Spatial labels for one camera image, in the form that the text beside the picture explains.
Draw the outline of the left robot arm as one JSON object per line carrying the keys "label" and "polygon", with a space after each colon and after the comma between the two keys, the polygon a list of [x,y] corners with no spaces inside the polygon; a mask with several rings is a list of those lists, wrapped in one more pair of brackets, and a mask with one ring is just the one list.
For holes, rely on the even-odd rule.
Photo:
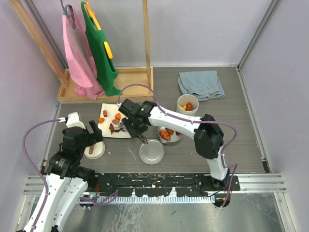
{"label": "left robot arm", "polygon": [[24,232],[61,232],[64,225],[85,191],[97,185],[95,172],[80,166],[83,155],[101,156],[105,151],[103,136],[95,121],[89,122],[89,132],[77,112],[59,118],[64,122],[63,142],[59,150],[49,159],[47,175],[36,170],[44,187],[37,206]]}

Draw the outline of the orange fried chicken piece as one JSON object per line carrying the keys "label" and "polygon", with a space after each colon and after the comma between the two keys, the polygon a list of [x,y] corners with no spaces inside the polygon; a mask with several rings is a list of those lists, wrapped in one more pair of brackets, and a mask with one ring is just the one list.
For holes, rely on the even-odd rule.
{"label": "orange fried chicken piece", "polygon": [[171,135],[166,130],[159,130],[159,135],[162,139],[166,141],[171,140]]}

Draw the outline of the white cylindrical container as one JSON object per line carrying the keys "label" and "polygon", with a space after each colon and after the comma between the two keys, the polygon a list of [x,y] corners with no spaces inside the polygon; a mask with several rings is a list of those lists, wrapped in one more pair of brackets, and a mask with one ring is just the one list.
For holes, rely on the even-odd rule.
{"label": "white cylindrical container", "polygon": [[[193,106],[192,110],[191,111],[182,110],[180,106],[186,106],[188,102],[192,104]],[[194,97],[193,95],[184,94],[178,98],[176,106],[177,106],[176,112],[184,114],[184,115],[188,115],[188,116],[195,116],[199,108],[199,102],[197,98]]]}

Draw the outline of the metal tongs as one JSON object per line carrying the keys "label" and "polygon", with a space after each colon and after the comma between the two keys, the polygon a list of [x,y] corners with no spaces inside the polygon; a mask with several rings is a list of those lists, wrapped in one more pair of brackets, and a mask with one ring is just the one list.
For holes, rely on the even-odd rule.
{"label": "metal tongs", "polygon": [[[117,124],[117,126],[116,126],[115,128],[118,128],[119,126],[124,126],[124,125],[123,125],[122,122],[120,122],[120,123]],[[141,140],[144,144],[148,144],[147,138],[146,138],[142,133],[139,134],[139,135],[136,135],[136,136],[130,135],[130,133],[129,133],[128,131],[126,131],[126,132],[124,132],[124,133],[126,133],[126,135],[129,135],[130,138],[138,138],[138,139]]]}

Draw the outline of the blue cloth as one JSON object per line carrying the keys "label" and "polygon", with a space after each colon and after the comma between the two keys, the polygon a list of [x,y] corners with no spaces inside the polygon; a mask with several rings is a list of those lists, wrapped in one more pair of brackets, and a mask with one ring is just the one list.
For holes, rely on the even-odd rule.
{"label": "blue cloth", "polygon": [[199,101],[225,96],[217,71],[180,72],[178,85],[182,94],[193,95]]}

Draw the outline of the round metal tin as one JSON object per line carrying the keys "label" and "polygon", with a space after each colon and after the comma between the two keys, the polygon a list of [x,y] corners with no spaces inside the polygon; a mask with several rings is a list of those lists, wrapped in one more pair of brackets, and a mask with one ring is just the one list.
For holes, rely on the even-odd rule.
{"label": "round metal tin", "polygon": [[178,143],[182,137],[183,137],[183,134],[180,133],[180,132],[177,132],[177,131],[174,131],[174,134],[171,135],[171,140],[170,141],[166,141],[164,139],[162,139],[159,135],[159,130],[165,130],[165,127],[158,127],[158,136],[159,136],[159,140],[163,143],[163,144],[166,144],[166,145],[171,145],[171,144],[176,144]]}

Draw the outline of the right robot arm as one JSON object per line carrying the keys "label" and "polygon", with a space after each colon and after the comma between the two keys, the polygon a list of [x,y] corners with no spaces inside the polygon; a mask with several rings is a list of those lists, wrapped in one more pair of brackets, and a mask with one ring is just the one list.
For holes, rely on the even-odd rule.
{"label": "right robot arm", "polygon": [[230,169],[221,157],[224,133],[211,115],[183,115],[151,101],[138,104],[125,99],[117,106],[125,116],[122,123],[131,138],[141,137],[149,126],[164,127],[186,135],[194,141],[196,152],[206,159],[212,186],[216,190],[223,190],[228,186]]}

